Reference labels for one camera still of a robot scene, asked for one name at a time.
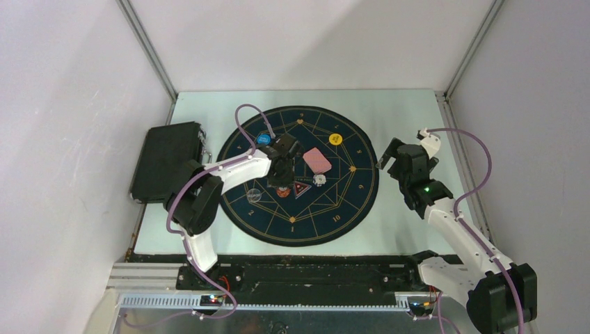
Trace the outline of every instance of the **dark blue mat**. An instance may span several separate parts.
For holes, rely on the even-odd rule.
[[[281,198],[264,179],[252,180],[224,194],[221,207],[249,235],[282,246],[310,246],[334,240],[357,226],[373,206],[378,188],[375,151],[367,135],[333,111],[315,106],[283,106],[265,112],[277,136],[289,132],[305,152],[318,148],[332,164],[327,183],[313,185],[313,172],[303,159],[295,165],[296,181],[312,188],[295,199],[294,191]],[[256,141],[268,134],[262,116],[243,124]],[[331,134],[341,144],[330,144]],[[248,141],[236,130],[221,149],[218,160],[244,153]],[[250,202],[246,192],[259,189],[262,197]]]

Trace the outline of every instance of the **pink eraser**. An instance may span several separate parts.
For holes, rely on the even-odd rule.
[[[332,164],[317,148],[312,148],[303,154],[303,160],[313,170],[314,174],[323,174],[332,169]]]

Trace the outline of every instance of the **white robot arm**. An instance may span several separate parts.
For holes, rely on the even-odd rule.
[[[518,325],[518,311],[500,265],[516,286],[524,321],[535,319],[535,272],[528,264],[514,264],[461,211],[454,212],[452,193],[430,178],[438,163],[434,155],[440,149],[440,138],[427,129],[417,137],[419,145],[393,138],[377,168],[383,169],[392,157],[396,159],[388,173],[399,181],[404,201],[445,238],[463,263],[451,265],[433,252],[418,253],[413,259],[419,279],[463,305],[481,333],[500,333]]]
[[[221,196],[246,181],[267,177],[270,186],[292,186],[294,159],[300,155],[301,144],[291,135],[284,134],[268,145],[259,145],[237,157],[214,164],[200,165],[190,161],[178,175],[178,182],[164,203],[170,209],[180,189],[197,173],[210,170],[187,191],[173,212],[183,238],[187,255],[193,258],[202,271],[208,271],[217,262],[211,239],[211,225],[215,219]]]

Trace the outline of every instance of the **yellow circle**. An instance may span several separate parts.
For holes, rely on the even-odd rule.
[[[331,134],[330,135],[330,144],[337,146],[342,144],[342,136],[339,134]]]

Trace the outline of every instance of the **white wall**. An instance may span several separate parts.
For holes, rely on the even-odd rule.
[[[590,2],[507,1],[452,107],[490,146],[497,243],[539,276],[542,333],[588,333]],[[485,159],[469,153],[481,178]]]
[[[140,0],[176,89],[446,89],[491,0]]]
[[[0,4],[0,328],[80,333],[170,101],[114,0]]]

